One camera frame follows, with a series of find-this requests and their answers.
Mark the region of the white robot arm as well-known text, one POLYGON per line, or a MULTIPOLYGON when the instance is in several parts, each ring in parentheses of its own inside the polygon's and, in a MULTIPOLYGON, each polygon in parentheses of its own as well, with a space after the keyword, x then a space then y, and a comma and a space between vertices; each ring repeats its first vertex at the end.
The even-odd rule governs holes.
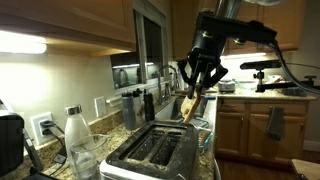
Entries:
MULTIPOLYGON (((221 55, 228 39, 243 45, 250 41, 268 46, 279 58, 281 50, 277 32, 259 21, 236 19, 243 0, 219 0, 215 11, 202 9, 195 21, 195 32, 187 58, 177 62, 182 78, 188 84, 187 98, 214 86, 228 70, 221 65, 221 55)), ((258 5, 275 5, 271 0, 245 0, 258 5)))

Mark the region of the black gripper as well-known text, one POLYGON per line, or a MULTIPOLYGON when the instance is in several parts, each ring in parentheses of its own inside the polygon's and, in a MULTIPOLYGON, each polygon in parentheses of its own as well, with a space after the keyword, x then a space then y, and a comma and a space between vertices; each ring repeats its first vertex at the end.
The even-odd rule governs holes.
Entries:
POLYGON ((276 35, 276 31, 258 21, 243 22, 200 12, 195 23, 191 51, 186 59, 178 62, 183 80, 189 85, 187 97, 193 97, 198 76, 198 91, 202 92, 228 73, 221 65, 220 57, 229 38, 240 44, 250 41, 268 45, 275 40, 276 35))

